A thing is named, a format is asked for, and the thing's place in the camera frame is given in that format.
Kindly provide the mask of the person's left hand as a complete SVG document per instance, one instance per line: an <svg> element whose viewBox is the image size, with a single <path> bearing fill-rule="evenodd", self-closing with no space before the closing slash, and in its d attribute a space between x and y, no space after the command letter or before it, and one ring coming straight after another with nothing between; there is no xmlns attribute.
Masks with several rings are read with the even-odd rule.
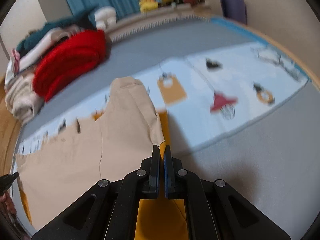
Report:
<svg viewBox="0 0 320 240"><path fill-rule="evenodd" d="M12 215L16 215L16 209L15 205L12 201L12 198L10 197L9 193L5 191L1 196L0 196L0 202L4 203L6 210L8 213Z"/></svg>

